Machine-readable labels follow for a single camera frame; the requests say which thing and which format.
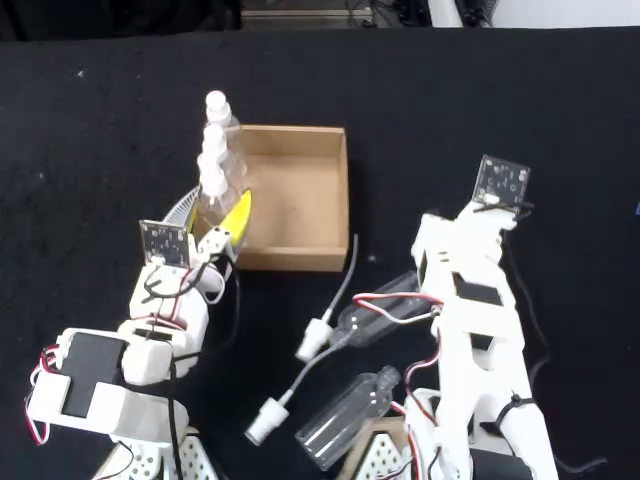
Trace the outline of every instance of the open cardboard box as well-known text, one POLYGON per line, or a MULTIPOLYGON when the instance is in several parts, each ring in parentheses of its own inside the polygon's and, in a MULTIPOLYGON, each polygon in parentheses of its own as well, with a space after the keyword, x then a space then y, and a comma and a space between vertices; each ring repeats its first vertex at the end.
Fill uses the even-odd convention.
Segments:
POLYGON ((342 270, 349 247, 344 129, 242 128, 253 206, 240 268, 342 270))

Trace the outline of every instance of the plastic bottle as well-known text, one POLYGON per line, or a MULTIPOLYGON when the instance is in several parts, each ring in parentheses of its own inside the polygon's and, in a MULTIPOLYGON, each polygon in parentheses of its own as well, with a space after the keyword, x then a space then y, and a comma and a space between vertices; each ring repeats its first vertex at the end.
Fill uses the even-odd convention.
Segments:
POLYGON ((200 240, 222 220, 240 200, 240 194, 227 181, 218 159, 206 154, 198 157, 200 195, 194 234, 200 240))
POLYGON ((367 420, 387 413, 400 374, 386 366, 380 373, 361 373, 353 383, 296 433, 296 439, 321 470, 328 470, 351 448, 367 420))
POLYGON ((222 127, 225 132, 229 150, 233 153, 233 162, 237 165, 237 169, 244 180, 247 173, 247 163, 240 122, 231 112, 231 106, 227 101, 227 97, 220 90, 209 92, 205 103, 207 105, 206 127, 211 125, 222 127))
POLYGON ((238 155, 228 148, 227 138, 223 128, 216 124, 208 125, 204 129, 202 154, 215 159, 222 168, 229 184, 237 191, 244 191, 244 171, 238 155))
MULTIPOLYGON (((378 288, 375 293, 417 292, 419 289, 418 275, 415 270, 410 270, 378 288)), ((426 313, 431 308, 427 300, 416 297, 383 298, 376 300, 376 305, 398 318, 426 313)), ((350 335, 349 345, 366 347, 397 327, 397 323, 389 321, 382 314, 352 304, 340 312, 331 344, 350 335)))

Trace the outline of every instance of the cable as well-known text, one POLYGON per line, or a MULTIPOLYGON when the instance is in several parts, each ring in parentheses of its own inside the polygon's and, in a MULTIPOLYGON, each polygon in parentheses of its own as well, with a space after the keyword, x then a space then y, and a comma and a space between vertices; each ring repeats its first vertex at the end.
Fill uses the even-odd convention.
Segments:
POLYGON ((325 312, 322 314, 321 320, 323 322, 327 322, 327 323, 329 322, 331 315, 333 315, 333 310, 336 308, 336 305, 344 295, 344 291, 347 289, 347 287, 349 286, 349 283, 351 282, 351 277, 353 277, 353 272, 356 269, 356 262, 358 260, 358 249, 359 249, 358 234, 354 233, 353 248, 351 250, 351 260, 349 261, 349 269, 347 270, 347 273, 344 276, 342 283, 340 284, 340 288, 338 288, 338 291, 333 296, 331 303, 329 304, 325 312))
POLYGON ((511 203, 498 202, 498 203, 491 203, 488 205, 483 205, 481 207, 478 207, 473 211, 473 213, 487 212, 489 210, 499 210, 499 209, 511 210, 513 208, 526 209, 524 213, 519 213, 513 218, 514 222, 519 222, 521 220, 524 220, 525 218, 527 218, 533 213, 533 210, 535 209, 535 205, 530 202, 511 202, 511 203))
POLYGON ((155 270, 153 270, 149 276, 147 277, 147 279, 144 281, 144 289, 145 291, 153 298, 164 298, 164 299, 168 299, 168 298, 178 298, 181 297, 182 295, 184 295, 185 293, 189 292, 190 290, 194 289, 196 287, 196 285, 198 285, 198 283, 200 282, 200 280, 202 279, 202 275, 204 275, 204 271, 205 269, 209 266, 209 264, 213 263, 216 258, 215 257, 220 257, 222 256, 222 254, 215 254, 215 255, 211 255, 211 257, 209 258, 209 260, 207 262, 204 262, 202 265, 200 265, 200 267, 198 268, 198 271, 196 273, 196 276, 194 277, 194 279, 192 281, 189 282, 189 284, 186 287, 180 287, 178 289, 177 292, 175 293, 159 293, 156 292, 153 287, 155 287, 156 285, 158 285, 159 283, 161 283, 160 280, 156 280, 153 283, 149 283, 149 281, 151 280, 151 277, 153 277, 153 275, 160 269, 160 265, 158 265, 155 270))
POLYGON ((531 386, 531 392, 533 392, 533 385, 536 383, 538 374, 549 362, 551 361, 551 355, 547 353, 540 360, 533 364, 533 367, 529 370, 529 385, 531 386))
MULTIPOLYGON (((533 328, 536 332, 536 335, 538 336, 538 339, 540 340, 540 343, 545 347, 546 350, 549 350, 549 347, 550 347, 549 341, 547 340, 546 335, 542 331, 542 327, 540 327, 540 324, 538 323, 538 317, 536 316, 536 311, 533 304, 533 298, 531 297, 531 294, 529 293, 529 289, 527 288, 527 285, 525 284, 524 279, 520 274, 520 270, 518 269, 518 265, 516 264, 515 257, 513 255, 513 252, 511 251, 511 245, 508 242, 508 237, 506 234, 503 236, 503 240, 505 245, 504 250, 506 253, 507 261, 509 262, 509 266, 511 268, 511 274, 518 288, 520 289, 520 292, 522 293, 525 299, 525 303, 527 304, 529 321, 533 325, 533 328)), ((538 374, 540 373, 540 370, 542 370, 542 368, 544 368, 547 364, 551 362, 551 358, 552 358, 551 353, 547 352, 529 370, 529 385, 531 385, 531 392, 534 395, 535 395, 534 385, 535 385, 536 379, 538 378, 538 374)), ((593 468, 596 468, 602 465, 607 465, 609 463, 609 461, 605 457, 597 457, 593 460, 590 460, 578 466, 567 465, 555 454, 553 456, 553 459, 555 460, 556 465, 561 470, 563 470, 565 473, 568 473, 570 475, 582 475, 583 473, 593 468)))
POLYGON ((278 400, 278 403, 284 407, 287 404, 287 402, 291 399, 295 391, 298 389, 304 377, 307 375, 307 373, 309 373, 309 370, 311 370, 314 366, 316 366, 318 363, 320 363, 323 359, 327 358, 332 353, 335 353, 341 348, 345 347, 349 342, 350 338, 351 338, 351 333, 345 335, 338 342, 331 345, 325 351, 316 355, 309 363, 307 363, 304 366, 304 368, 300 371, 296 379, 293 381, 291 386, 288 388, 288 390, 284 392, 282 397, 280 397, 280 400, 278 400))
POLYGON ((169 396, 167 397, 169 405, 169 432, 171 434, 171 450, 173 452, 173 462, 176 467, 176 475, 178 480, 184 480, 182 475, 182 462, 180 461, 180 445, 178 444, 178 433, 176 431, 176 412, 173 405, 176 389, 176 363, 174 360, 169 364, 169 396))
POLYGON ((438 460, 438 457, 440 456, 440 450, 442 449, 442 447, 438 447, 438 449, 436 450, 436 454, 433 456, 433 460, 431 460, 431 463, 429 464, 429 468, 427 468, 427 479, 431 480, 431 470, 433 470, 433 466, 436 464, 436 461, 438 460))
POLYGON ((392 400, 391 404, 390 404, 390 407, 394 412, 399 413, 400 415, 406 415, 407 414, 407 410, 396 401, 392 400))
POLYGON ((596 457, 593 460, 590 460, 587 463, 583 463, 582 465, 578 465, 576 467, 567 465, 562 460, 560 460, 557 455, 554 455, 553 459, 556 461, 556 465, 560 467, 562 471, 570 475, 583 475, 589 470, 609 464, 609 460, 607 460, 605 457, 596 457))
POLYGON ((402 465, 400 468, 398 468, 397 470, 388 473, 386 475, 378 475, 376 476, 376 480, 391 480, 393 478, 397 478, 400 475, 402 475, 402 473, 407 469, 407 467, 409 465, 411 465, 413 463, 413 457, 409 458, 406 462, 404 462, 404 465, 402 465))
POLYGON ((387 320, 393 323, 397 323, 399 325, 407 325, 409 323, 418 322, 420 320, 427 320, 438 315, 439 311, 437 306, 443 304, 441 300, 438 300, 431 295, 421 292, 392 292, 392 293, 359 293, 353 296, 353 301, 360 307, 366 308, 367 310, 371 310, 373 312, 379 313, 383 315, 387 320), (384 308, 374 305, 369 302, 369 300, 381 300, 387 298, 422 298, 424 300, 428 300, 429 302, 436 304, 431 308, 431 310, 427 313, 423 313, 421 315, 416 315, 410 318, 397 318, 387 312, 384 308))
POLYGON ((173 357, 174 362, 179 362, 180 360, 186 360, 188 358, 193 358, 193 357, 205 357, 210 355, 217 355, 220 352, 229 348, 236 341, 236 338, 238 337, 238 331, 240 327, 240 304, 242 302, 242 293, 240 289, 240 274, 238 273, 236 264, 231 259, 231 257, 229 257, 225 253, 221 253, 218 256, 220 258, 226 259, 227 262, 229 262, 229 265, 231 266, 231 276, 233 277, 233 281, 235 284, 235 295, 234 295, 235 300, 234 300, 231 332, 229 333, 229 336, 226 338, 226 340, 221 342, 215 348, 211 350, 201 350, 199 352, 187 353, 185 355, 178 355, 176 357, 173 357))
POLYGON ((220 343, 215 349, 210 351, 199 351, 194 353, 188 353, 185 355, 172 356, 171 363, 169 364, 169 396, 168 399, 168 410, 169 410, 169 430, 171 434, 171 449, 173 451, 173 461, 176 465, 176 475, 178 476, 178 480, 184 480, 182 475, 182 462, 180 461, 180 445, 178 444, 178 434, 176 431, 176 418, 173 402, 175 400, 175 385, 176 385, 176 362, 180 360, 186 360, 187 358, 193 357, 202 357, 204 355, 213 355, 220 353, 221 351, 228 348, 233 344, 236 337, 238 336, 238 326, 240 324, 240 303, 242 300, 241 291, 240 291, 240 275, 238 274, 238 270, 236 268, 236 264, 233 259, 225 254, 221 253, 216 255, 219 258, 226 259, 229 262, 231 267, 231 275, 233 277, 235 283, 235 302, 234 302, 234 310, 233 310, 233 324, 231 326, 231 333, 227 337, 225 341, 220 343))
POLYGON ((133 450, 131 450, 131 447, 129 447, 128 445, 126 445, 122 440, 120 440, 120 441, 118 442, 118 444, 120 444, 120 445, 122 445, 124 448, 126 448, 126 449, 129 451, 129 453, 131 454, 131 458, 129 459, 129 463, 127 463, 127 466, 126 466, 126 467, 124 467, 124 468, 123 468, 122 470, 120 470, 119 472, 112 473, 112 474, 107 475, 107 476, 105 476, 105 477, 99 477, 99 478, 96 478, 96 480, 107 480, 107 479, 109 479, 109 478, 116 478, 117 476, 122 475, 124 472, 126 472, 126 471, 129 469, 129 467, 131 466, 131 464, 133 463, 133 459, 135 458, 135 455, 133 454, 133 450))
POLYGON ((420 454, 420 448, 418 448, 416 437, 411 431, 409 431, 408 439, 409 449, 411 450, 411 455, 413 455, 413 460, 415 462, 416 478, 417 480, 422 480, 422 455, 420 454))
POLYGON ((34 367, 31 375, 29 375, 29 383, 31 384, 31 390, 29 394, 24 398, 24 417, 27 422, 27 428, 29 429, 29 433, 31 434, 31 438, 33 442, 38 446, 42 446, 49 441, 49 436, 51 434, 51 426, 47 422, 42 422, 44 425, 43 433, 40 433, 36 422, 29 416, 29 402, 31 401, 31 396, 33 395, 33 390, 36 386, 36 381, 38 378, 38 374, 43 370, 48 373, 56 373, 56 370, 53 370, 51 366, 56 362, 56 350, 58 349, 58 345, 49 345, 45 347, 40 352, 40 357, 38 358, 38 364, 34 367))
POLYGON ((434 353, 431 358, 428 358, 426 360, 421 360, 419 362, 415 362, 415 363, 409 365, 409 367, 407 367, 407 369, 404 372, 404 386, 405 386, 405 390, 407 392, 407 396, 411 397, 411 399, 415 402, 415 404, 418 407, 418 409, 420 410, 420 412, 425 417, 427 417, 427 419, 431 423, 433 423, 435 426, 438 426, 437 420, 435 419, 435 417, 433 415, 431 415, 429 412, 427 412, 427 410, 422 405, 422 402, 420 402, 420 400, 418 400, 418 397, 416 397, 415 394, 413 393, 413 391, 411 390, 411 376, 417 370, 421 370, 423 368, 429 368, 429 367, 431 367, 431 366, 436 364, 436 362, 440 358, 440 339, 439 338, 438 338, 437 347, 438 348, 436 350, 436 353, 434 353))
POLYGON ((513 276, 518 289, 524 297, 525 303, 527 305, 527 313, 529 314, 529 321, 531 322, 533 329, 536 332, 538 340, 540 340, 540 343, 542 343, 542 346, 545 348, 545 350, 549 350, 549 340, 542 331, 542 327, 540 327, 540 323, 538 322, 538 317, 533 306, 533 298, 531 297, 531 293, 529 293, 529 289, 527 288, 527 285, 525 284, 524 279, 520 274, 520 269, 516 264, 515 257, 513 256, 513 252, 511 251, 511 244, 508 241, 508 236, 506 234, 503 236, 503 240, 505 246, 504 251, 506 253, 507 262, 509 263, 509 267, 511 269, 511 275, 513 276))

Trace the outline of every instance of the black fabric surface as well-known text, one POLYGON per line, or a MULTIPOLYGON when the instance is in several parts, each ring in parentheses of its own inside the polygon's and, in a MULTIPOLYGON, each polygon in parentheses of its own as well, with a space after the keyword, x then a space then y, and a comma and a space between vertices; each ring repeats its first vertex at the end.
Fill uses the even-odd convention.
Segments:
MULTIPOLYGON (((142 262, 137 220, 161 217, 193 185, 213 88, 244 122, 348 129, 351 223, 363 246, 351 292, 411 267, 421 213, 456 214, 483 153, 529 165, 538 208, 511 241, 555 356, 537 392, 552 443, 567 462, 607 455, 611 468, 589 478, 636 475, 639 44, 640 30, 603 29, 0 45, 1 476, 88 478, 111 447, 55 427, 33 446, 27 377, 65 327, 125 319, 142 262)), ((287 422, 250 446, 243 431, 293 380, 307 321, 339 281, 243 273, 236 346, 179 381, 178 399, 230 478, 329 478, 294 432, 356 374, 431 353, 414 325, 336 355, 303 383, 287 422)), ((216 322, 224 331, 225 317, 216 322)), ((541 349, 524 310, 523 324, 531 364, 541 349)))

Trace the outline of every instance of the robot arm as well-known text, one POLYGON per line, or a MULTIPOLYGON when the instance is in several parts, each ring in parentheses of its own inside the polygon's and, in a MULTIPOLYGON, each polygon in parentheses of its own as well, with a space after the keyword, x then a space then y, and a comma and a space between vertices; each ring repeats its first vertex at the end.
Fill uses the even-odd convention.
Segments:
POLYGON ((217 478, 199 441, 185 440, 186 408, 129 388, 172 379, 174 372, 184 376, 197 363, 210 321, 208 304, 222 298, 235 268, 251 192, 196 245, 186 225, 197 192, 189 192, 164 222, 140 222, 145 265, 129 304, 130 318, 115 332, 64 330, 43 350, 31 374, 25 413, 38 445, 46 443, 49 424, 104 433, 120 444, 100 469, 101 479, 129 478, 137 471, 150 478, 183 478, 178 448, 199 458, 184 471, 193 463, 199 474, 217 478), (45 424, 44 435, 34 421, 45 424))
MULTIPOLYGON (((131 318, 116 332, 68 328, 58 336, 50 353, 55 364, 39 372, 31 393, 31 419, 112 439, 170 445, 168 400, 133 392, 127 385, 166 380, 174 357, 200 351, 209 324, 207 303, 221 298, 228 276, 211 259, 224 255, 235 261, 235 255, 225 229, 209 232, 197 249, 189 238, 189 266, 154 260, 142 268, 129 305, 131 318), (175 298, 154 298, 145 285, 155 285, 152 291, 167 297, 187 291, 175 298)), ((197 356, 176 361, 177 376, 197 361, 197 356)), ((178 402, 174 409, 181 438, 188 415, 178 402)))
POLYGON ((530 400, 515 299, 499 266, 500 234, 517 224, 528 176, 525 167, 485 156, 473 198, 455 220, 422 218, 412 247, 420 288, 444 302, 432 326, 441 390, 415 392, 437 425, 407 402, 422 478, 481 478, 487 454, 505 465, 503 476, 491 478, 558 478, 544 418, 530 400))

